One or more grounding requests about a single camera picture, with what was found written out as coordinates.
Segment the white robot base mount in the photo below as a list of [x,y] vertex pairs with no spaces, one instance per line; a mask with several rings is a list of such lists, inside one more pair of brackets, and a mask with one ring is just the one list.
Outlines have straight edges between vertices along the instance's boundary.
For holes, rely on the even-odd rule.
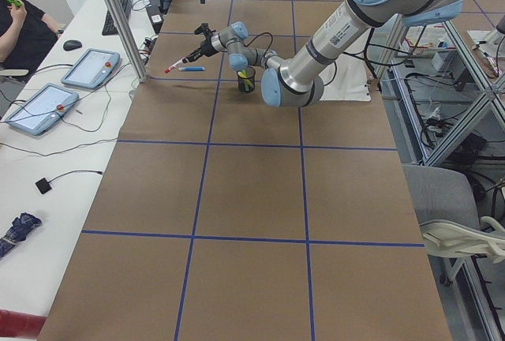
[[[372,43],[381,45],[386,43],[397,17],[398,15],[394,15],[380,28],[372,28],[374,30]],[[363,58],[363,50],[370,32],[371,30],[368,30],[360,36],[346,49],[346,53],[356,54],[357,57]],[[378,62],[382,51],[389,50],[370,46],[367,56],[370,60]],[[330,65],[320,74],[324,83],[324,93],[320,101],[370,101],[368,83],[368,80],[371,79],[370,74],[364,61],[347,54],[341,54],[336,60],[336,69],[335,65]]]

